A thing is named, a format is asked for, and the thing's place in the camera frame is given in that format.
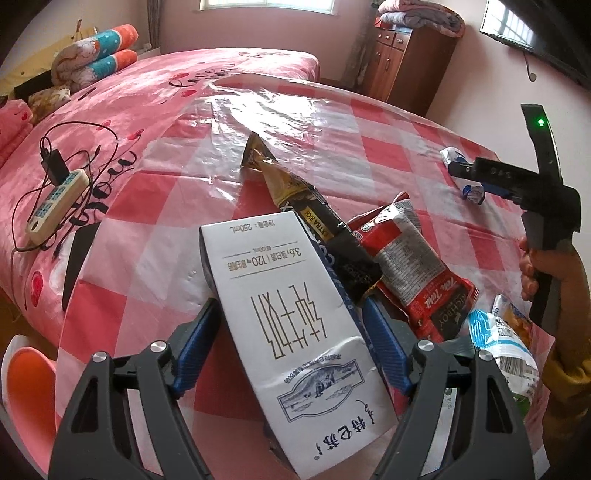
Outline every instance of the black cable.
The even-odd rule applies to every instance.
[[[111,162],[113,162],[113,160],[115,159],[116,155],[117,155],[117,150],[119,148],[119,137],[117,136],[117,133],[109,128],[106,127],[105,125],[101,125],[101,124],[97,124],[94,122],[86,122],[86,121],[67,121],[67,122],[61,122],[58,124],[55,124],[53,127],[51,127],[49,130],[47,130],[47,132],[40,138],[39,140],[39,150],[41,153],[42,158],[46,158],[52,151],[53,151],[53,146],[51,144],[51,140],[49,139],[48,135],[51,131],[55,130],[58,127],[62,127],[64,125],[89,125],[92,127],[100,127],[101,129],[105,129],[107,131],[109,131],[114,137],[115,137],[115,148],[113,149],[113,153],[111,154],[111,157],[109,158],[109,160],[101,165],[99,167],[99,174],[98,176],[96,176],[96,179],[98,179],[100,177],[100,175],[108,168],[108,166],[111,164]],[[57,225],[56,230],[51,234],[51,236],[49,238],[47,238],[45,241],[43,241],[41,244],[39,245],[35,245],[33,247],[25,247],[25,248],[19,248],[17,247],[17,239],[14,233],[14,217],[16,215],[17,209],[18,209],[18,205],[31,193],[37,193],[37,197],[35,199],[35,203],[33,204],[33,208],[31,209],[30,214],[28,215],[27,218],[27,222],[31,219],[31,217],[33,216],[34,212],[37,210],[37,206],[39,204],[39,199],[41,198],[41,193],[42,191],[47,188],[49,185],[51,185],[51,183],[47,183],[47,174],[45,174],[43,181],[41,182],[41,186],[37,187],[35,189],[30,190],[29,192],[24,193],[16,202],[13,210],[12,210],[12,217],[11,217],[11,234],[12,234],[12,244],[14,246],[14,248],[12,249],[11,252],[11,258],[10,258],[10,272],[11,272],[11,294],[12,294],[12,301],[16,304],[16,298],[15,298],[15,294],[14,294],[14,255],[16,253],[26,253],[26,252],[32,252],[35,251],[37,249],[41,249],[44,248],[47,244],[47,242],[55,235],[57,235],[57,232],[59,231],[59,229],[61,229],[63,227],[63,225],[67,222],[68,219],[70,219],[77,211],[78,208],[80,208],[83,204],[84,207],[82,209],[82,211],[84,210],[84,208],[88,205],[90,197],[92,195],[92,190],[94,188],[94,183],[95,180],[93,178],[92,175],[92,162],[93,160],[98,156],[98,154],[100,153],[100,145],[95,149],[95,152],[93,153],[92,157],[90,156],[90,153],[88,152],[88,150],[79,150],[78,152],[70,155],[64,162],[68,162],[69,160],[71,160],[73,157],[75,157],[76,155],[80,155],[80,154],[86,154],[87,158],[88,158],[88,162],[82,167],[82,170],[85,168],[88,168],[88,172],[89,172],[89,185],[87,187],[87,191],[85,193],[83,193],[83,199],[80,202],[80,206],[78,206],[77,208],[72,209],[72,211],[63,219],[62,222],[60,222],[60,224]],[[68,230],[68,232],[66,233],[66,236],[68,233],[70,233],[70,231],[72,230],[72,228],[74,227],[74,225],[72,225],[72,227]],[[27,308],[27,299],[25,296],[25,309]]]
[[[525,64],[527,65],[527,76],[530,79],[530,82],[534,83],[538,79],[538,76],[530,71],[530,61],[527,59],[525,52],[523,52],[523,58],[525,59]]]

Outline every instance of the nutrition label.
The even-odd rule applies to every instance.
[[[380,250],[375,259],[388,265],[383,269],[384,283],[407,306],[445,271],[445,265],[408,219],[397,218],[396,224],[402,235]]]

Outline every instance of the television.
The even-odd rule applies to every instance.
[[[589,0],[488,0],[480,31],[591,90]]]

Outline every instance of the gold snack bag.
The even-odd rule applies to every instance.
[[[282,211],[294,210],[302,218],[351,300],[360,303],[382,278],[382,270],[326,199],[281,165],[254,132],[246,143],[242,167],[260,171],[275,205]]]

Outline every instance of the power strip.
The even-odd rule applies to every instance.
[[[33,245],[41,245],[52,236],[64,215],[89,184],[84,170],[72,170],[64,182],[51,191],[27,225],[26,232]]]

